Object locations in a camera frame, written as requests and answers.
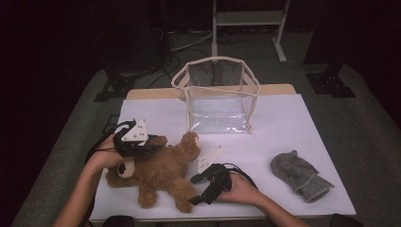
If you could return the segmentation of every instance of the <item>black device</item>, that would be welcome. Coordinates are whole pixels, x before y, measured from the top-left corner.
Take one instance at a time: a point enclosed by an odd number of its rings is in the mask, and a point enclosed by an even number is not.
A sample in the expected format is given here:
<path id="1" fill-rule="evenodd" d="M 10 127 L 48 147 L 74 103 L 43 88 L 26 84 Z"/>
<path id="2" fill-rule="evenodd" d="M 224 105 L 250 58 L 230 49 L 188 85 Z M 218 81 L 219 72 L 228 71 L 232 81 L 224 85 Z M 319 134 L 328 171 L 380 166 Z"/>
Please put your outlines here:
<path id="1" fill-rule="evenodd" d="M 243 172 L 239 167 L 232 164 L 211 164 L 202 173 L 191 178 L 191 183 L 198 183 L 202 180 L 208 180 L 210 181 L 210 184 L 201 195 L 191 198 L 189 202 L 194 205 L 198 205 L 203 201 L 209 205 L 212 204 L 212 202 L 218 197 L 218 195 L 221 194 L 221 192 L 231 190 L 232 182 L 230 172 L 241 174 L 252 186 L 257 188 L 251 177 Z"/>
<path id="2" fill-rule="evenodd" d="M 126 128 L 121 129 L 118 133 L 115 134 L 113 138 L 114 147 L 122 157 L 143 157 L 149 153 L 156 151 L 158 148 L 162 146 L 148 146 L 141 145 L 145 143 L 148 139 L 155 137 L 157 135 L 152 134 L 141 134 L 142 138 L 139 140 L 131 140 L 127 137 L 130 131 L 132 131 L 135 127 L 141 128 L 141 125 L 137 125 L 135 120 L 125 121 L 117 126 L 113 127 L 109 131 L 103 134 L 103 136 L 91 147 L 88 154 L 86 155 L 85 163 L 88 162 L 89 158 L 96 152 L 102 149 L 98 149 L 98 147 L 103 143 L 112 133 L 114 133 L 118 128 L 125 126 Z"/>

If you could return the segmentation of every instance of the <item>teddy bear leg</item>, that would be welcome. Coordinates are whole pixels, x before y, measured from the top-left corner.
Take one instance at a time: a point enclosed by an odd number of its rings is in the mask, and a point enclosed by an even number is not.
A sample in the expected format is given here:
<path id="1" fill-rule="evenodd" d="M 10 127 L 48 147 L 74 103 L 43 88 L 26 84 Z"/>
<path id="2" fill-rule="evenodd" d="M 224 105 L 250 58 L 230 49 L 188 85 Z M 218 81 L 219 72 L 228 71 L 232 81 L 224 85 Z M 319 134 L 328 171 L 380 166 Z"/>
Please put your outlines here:
<path id="1" fill-rule="evenodd" d="M 193 205 L 189 199 L 195 197 L 197 192 L 189 181 L 176 179 L 167 192 L 174 198 L 178 210 L 183 213 L 191 213 Z"/>
<path id="2" fill-rule="evenodd" d="M 133 176 L 121 178 L 117 173 L 117 166 L 109 168 L 106 180 L 110 187 L 129 187 L 137 185 L 138 179 Z"/>
<path id="3" fill-rule="evenodd" d="M 156 202 L 156 192 L 154 188 L 146 183 L 141 181 L 139 183 L 139 197 L 138 203 L 142 208 L 150 208 Z"/>

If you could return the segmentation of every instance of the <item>dark floor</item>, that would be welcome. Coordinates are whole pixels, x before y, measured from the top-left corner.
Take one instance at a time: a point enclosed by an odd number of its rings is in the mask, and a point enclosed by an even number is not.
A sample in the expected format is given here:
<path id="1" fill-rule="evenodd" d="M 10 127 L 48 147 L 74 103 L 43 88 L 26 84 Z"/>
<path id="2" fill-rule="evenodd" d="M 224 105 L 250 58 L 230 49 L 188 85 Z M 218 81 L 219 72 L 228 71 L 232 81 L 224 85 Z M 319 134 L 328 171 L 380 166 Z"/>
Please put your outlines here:
<path id="1" fill-rule="evenodd" d="M 363 77 L 344 65 L 340 78 L 356 97 L 333 98 L 316 95 L 305 76 L 321 72 L 325 65 L 303 65 L 311 33 L 285 32 L 282 46 L 287 63 L 280 63 L 270 38 L 271 34 L 239 36 L 244 42 L 220 45 L 219 55 L 245 61 L 261 84 L 290 83 L 305 104 L 321 135 L 326 149 L 356 208 L 356 219 L 365 226 L 396 227 L 401 223 L 401 132 L 366 86 Z M 173 35 L 175 47 L 188 44 L 191 35 Z M 202 44 L 175 54 L 166 71 L 181 69 L 187 61 L 210 55 L 210 44 Z M 148 88 L 164 73 L 138 79 L 134 88 Z M 123 98 L 94 102 L 107 81 L 104 71 L 94 75 L 59 140 L 30 191 L 12 226 L 50 226 L 68 198 L 82 168 L 88 148 L 102 133 L 109 117 L 119 114 Z M 162 77 L 153 85 L 169 87 Z M 328 226 L 329 217 L 307 218 L 311 226 Z M 267 222 L 220 223 L 219 226 L 264 226 Z M 216 226 L 215 222 L 202 226 Z"/>

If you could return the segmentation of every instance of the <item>gray mitten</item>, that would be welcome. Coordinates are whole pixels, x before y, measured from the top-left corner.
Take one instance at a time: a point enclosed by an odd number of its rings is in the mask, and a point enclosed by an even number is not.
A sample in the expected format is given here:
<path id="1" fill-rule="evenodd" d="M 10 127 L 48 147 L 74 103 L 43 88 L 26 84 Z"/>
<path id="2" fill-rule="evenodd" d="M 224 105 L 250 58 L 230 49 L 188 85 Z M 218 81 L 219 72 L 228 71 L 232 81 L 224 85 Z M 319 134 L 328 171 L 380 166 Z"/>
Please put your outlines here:
<path id="1" fill-rule="evenodd" d="M 281 153 L 270 163 L 277 178 L 287 183 L 306 202 L 314 202 L 328 193 L 333 184 L 318 176 L 319 171 L 306 160 L 298 157 L 297 151 Z"/>

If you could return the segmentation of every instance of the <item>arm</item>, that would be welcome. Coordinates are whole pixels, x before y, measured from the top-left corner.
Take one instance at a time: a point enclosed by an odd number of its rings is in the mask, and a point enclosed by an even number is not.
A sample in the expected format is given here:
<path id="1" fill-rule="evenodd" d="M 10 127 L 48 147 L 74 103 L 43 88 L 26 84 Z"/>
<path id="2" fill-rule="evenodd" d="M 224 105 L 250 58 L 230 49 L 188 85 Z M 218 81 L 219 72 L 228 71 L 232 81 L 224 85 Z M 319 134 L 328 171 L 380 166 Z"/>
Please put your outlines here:
<path id="1" fill-rule="evenodd" d="M 113 134 L 99 148 L 113 148 Z M 99 183 L 103 168 L 123 161 L 115 150 L 95 152 L 79 175 L 77 184 L 53 226 L 79 226 L 88 210 Z"/>
<path id="2" fill-rule="evenodd" d="M 256 206 L 278 227 L 306 227 L 306 223 L 294 217 L 287 210 L 261 193 L 248 183 L 241 175 L 232 173 L 232 189 L 223 192 L 218 199 Z"/>

